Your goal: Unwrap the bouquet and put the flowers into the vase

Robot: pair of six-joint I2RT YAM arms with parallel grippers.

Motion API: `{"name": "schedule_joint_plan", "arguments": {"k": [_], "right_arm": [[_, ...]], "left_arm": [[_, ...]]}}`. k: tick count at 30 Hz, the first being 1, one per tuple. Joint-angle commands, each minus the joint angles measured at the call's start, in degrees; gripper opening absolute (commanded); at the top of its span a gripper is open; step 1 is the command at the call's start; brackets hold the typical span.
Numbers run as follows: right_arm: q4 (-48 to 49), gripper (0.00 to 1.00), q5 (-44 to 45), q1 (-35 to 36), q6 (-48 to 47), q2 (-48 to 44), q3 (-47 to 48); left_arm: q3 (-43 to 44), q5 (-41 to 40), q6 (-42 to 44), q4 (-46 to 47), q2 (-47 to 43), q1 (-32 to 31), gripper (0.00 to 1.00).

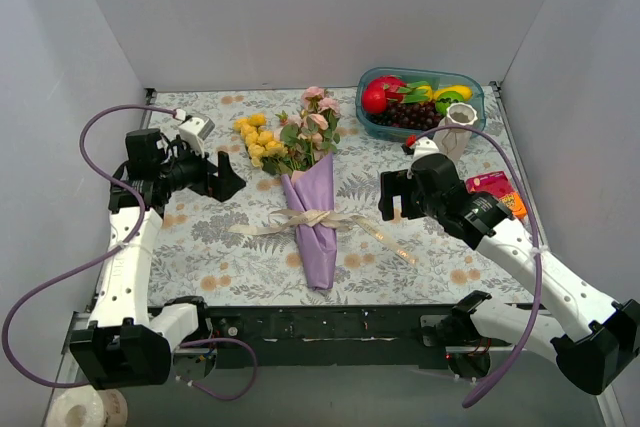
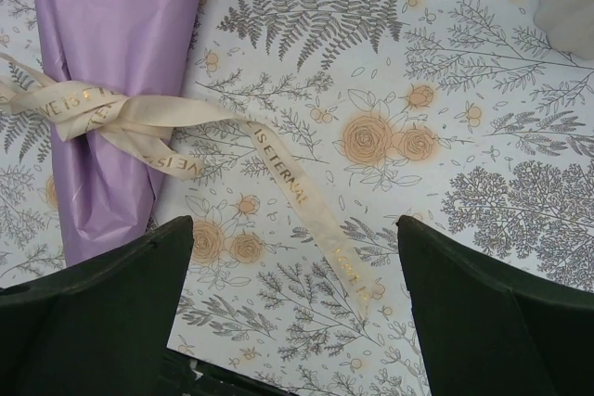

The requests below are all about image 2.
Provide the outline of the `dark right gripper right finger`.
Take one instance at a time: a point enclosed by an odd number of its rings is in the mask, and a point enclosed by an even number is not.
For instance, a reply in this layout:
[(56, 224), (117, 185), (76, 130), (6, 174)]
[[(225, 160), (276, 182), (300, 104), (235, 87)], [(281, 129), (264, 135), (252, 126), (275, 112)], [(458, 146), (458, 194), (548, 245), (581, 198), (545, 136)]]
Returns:
[(408, 216), (399, 258), (434, 395), (590, 395), (593, 296)]

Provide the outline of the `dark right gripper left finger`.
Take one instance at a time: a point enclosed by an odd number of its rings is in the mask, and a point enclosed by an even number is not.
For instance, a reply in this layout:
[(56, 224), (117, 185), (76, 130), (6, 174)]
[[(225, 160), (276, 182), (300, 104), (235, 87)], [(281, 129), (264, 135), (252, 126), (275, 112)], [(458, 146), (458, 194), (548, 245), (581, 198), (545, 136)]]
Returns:
[(4, 395), (153, 395), (185, 282), (192, 220), (1, 291)]

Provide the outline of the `cream printed ribbon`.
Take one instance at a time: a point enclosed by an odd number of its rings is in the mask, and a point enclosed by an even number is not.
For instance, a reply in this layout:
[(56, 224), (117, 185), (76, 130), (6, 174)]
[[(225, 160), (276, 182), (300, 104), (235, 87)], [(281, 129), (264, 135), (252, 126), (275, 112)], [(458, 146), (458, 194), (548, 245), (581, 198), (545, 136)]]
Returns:
[(155, 171), (193, 180), (207, 165), (168, 146), (173, 130), (234, 122), (252, 141), (270, 176), (301, 220), (342, 289), (361, 317), (368, 317), (377, 283), (369, 266), (341, 229), (331, 209), (298, 160), (272, 127), (198, 98), (127, 96), (81, 81), (59, 82), (8, 54), (1, 58), (36, 83), (22, 89), (1, 83), (1, 109), (11, 115), (33, 112), (53, 123), (62, 141), (97, 132), (114, 147)]

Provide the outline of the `purple and pink wrapping paper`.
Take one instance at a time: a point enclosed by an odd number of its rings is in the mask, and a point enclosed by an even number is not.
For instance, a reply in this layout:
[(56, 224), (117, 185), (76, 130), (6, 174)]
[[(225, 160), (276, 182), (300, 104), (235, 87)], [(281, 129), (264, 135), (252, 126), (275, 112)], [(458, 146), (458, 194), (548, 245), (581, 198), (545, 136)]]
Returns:
[[(176, 96), (200, 0), (34, 0), (44, 72), (119, 94)], [(96, 132), (51, 143), (68, 265), (140, 237), (160, 172)]]

